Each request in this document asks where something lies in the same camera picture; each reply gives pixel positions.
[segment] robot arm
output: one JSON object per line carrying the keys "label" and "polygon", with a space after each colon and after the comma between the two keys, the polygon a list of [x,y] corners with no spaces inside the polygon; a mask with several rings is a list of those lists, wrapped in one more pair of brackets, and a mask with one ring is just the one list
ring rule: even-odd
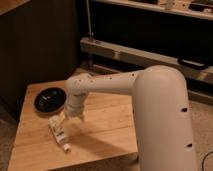
{"label": "robot arm", "polygon": [[137,75],[142,71],[96,76],[85,73],[70,77],[66,81],[67,101],[64,113],[67,116],[81,116],[84,100],[89,92],[102,92],[132,95],[132,88]]}
{"label": "robot arm", "polygon": [[68,79],[66,90],[65,115],[57,124],[50,119],[56,140],[65,116],[82,115],[89,92],[127,94],[133,99],[141,170],[197,171],[186,82],[179,71],[154,66],[109,76],[82,74]]}

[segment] floor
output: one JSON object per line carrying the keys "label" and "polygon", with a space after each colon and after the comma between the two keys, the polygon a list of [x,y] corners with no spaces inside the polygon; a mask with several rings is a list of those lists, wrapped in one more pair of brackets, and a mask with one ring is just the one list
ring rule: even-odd
{"label": "floor", "polygon": [[[213,106],[190,101],[190,112],[200,170],[202,158],[213,150]],[[16,125],[0,119],[0,171],[6,171],[15,139]],[[213,168],[213,155],[206,160],[206,170]],[[60,169],[64,171],[139,171],[137,154]]]}

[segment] metal shelf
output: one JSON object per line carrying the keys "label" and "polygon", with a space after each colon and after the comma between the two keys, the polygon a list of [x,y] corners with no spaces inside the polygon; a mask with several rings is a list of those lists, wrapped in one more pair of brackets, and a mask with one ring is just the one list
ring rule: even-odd
{"label": "metal shelf", "polygon": [[184,10],[179,10],[179,9],[174,9],[174,8],[166,9],[164,6],[147,4],[147,3],[142,3],[142,2],[134,2],[134,1],[128,1],[128,0],[92,0],[92,1],[106,3],[106,4],[126,6],[126,7],[130,7],[130,8],[150,10],[150,11],[155,11],[155,12],[176,14],[176,15],[205,19],[205,20],[213,20],[213,14],[204,13],[204,12],[196,12],[196,11],[192,11],[192,10],[184,11]]}

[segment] shelving unit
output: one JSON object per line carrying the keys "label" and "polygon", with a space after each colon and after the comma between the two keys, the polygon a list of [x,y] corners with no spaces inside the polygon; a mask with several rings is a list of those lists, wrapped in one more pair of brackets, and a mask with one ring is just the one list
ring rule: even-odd
{"label": "shelving unit", "polygon": [[[197,18],[198,20],[208,20],[209,22],[213,20],[213,14],[204,13],[204,12],[195,12],[192,10],[177,9],[177,8],[166,9],[166,5],[164,6],[159,4],[153,5],[153,4],[134,2],[134,1],[128,1],[128,0],[87,0],[87,12],[89,14],[88,21],[89,21],[90,36],[89,38],[84,37],[80,41],[81,50],[83,52],[88,53],[90,56],[98,55],[98,56],[102,56],[102,57],[106,57],[106,58],[110,58],[110,59],[114,59],[114,60],[118,60],[122,62],[127,62],[130,64],[136,64],[142,67],[149,67],[152,65],[160,65],[160,64],[168,65],[180,70],[185,75],[186,78],[196,80],[199,82],[204,82],[213,86],[213,66],[209,66],[202,70],[197,70],[188,66],[181,65],[180,63],[178,63],[177,58],[173,56],[152,53],[152,52],[144,51],[142,49],[137,49],[132,47],[130,48],[130,47],[115,44],[112,42],[106,42],[101,39],[98,39],[98,40],[95,39],[94,35],[96,35],[96,33],[92,28],[93,23],[90,18],[91,9],[90,9],[90,5],[88,5],[90,1],[109,4],[109,5],[123,6],[127,8],[133,8],[133,9],[135,8],[135,9],[142,9],[142,10],[154,11],[154,12],[160,12],[160,13],[166,13],[166,14],[180,15],[183,17],[190,17],[195,19]],[[192,61],[186,61],[186,62],[191,63],[193,65],[197,65],[197,66],[200,65],[199,63],[192,62]],[[193,99],[195,100],[201,99],[198,101],[205,101],[210,104],[212,104],[213,102],[213,97],[208,96],[206,94],[190,91],[190,96],[193,97]]]}

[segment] wooden table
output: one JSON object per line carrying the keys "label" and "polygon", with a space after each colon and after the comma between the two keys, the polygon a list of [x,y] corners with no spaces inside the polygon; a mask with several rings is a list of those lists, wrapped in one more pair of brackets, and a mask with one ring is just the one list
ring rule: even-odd
{"label": "wooden table", "polygon": [[0,0],[0,15],[13,10],[20,5],[29,2],[30,0]]}
{"label": "wooden table", "polygon": [[90,93],[85,102],[85,123],[70,119],[65,125],[72,151],[57,146],[48,117],[34,110],[35,96],[48,87],[64,87],[64,81],[30,85],[21,113],[9,171],[39,171],[79,165],[137,151],[131,97]]}

